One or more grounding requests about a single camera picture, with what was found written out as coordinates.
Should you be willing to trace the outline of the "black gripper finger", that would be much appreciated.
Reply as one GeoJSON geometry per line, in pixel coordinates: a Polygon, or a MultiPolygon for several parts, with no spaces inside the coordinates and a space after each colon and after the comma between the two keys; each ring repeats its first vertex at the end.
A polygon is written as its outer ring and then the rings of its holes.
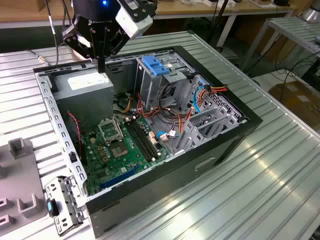
{"type": "Polygon", "coordinates": [[[75,26],[74,24],[62,32],[63,41],[75,52],[86,59],[91,59],[97,71],[105,72],[105,58],[101,42],[98,40],[97,30],[88,24],[75,26]]]}
{"type": "Polygon", "coordinates": [[[129,36],[121,27],[118,29],[105,27],[104,58],[117,54],[129,39],[129,36]]]}

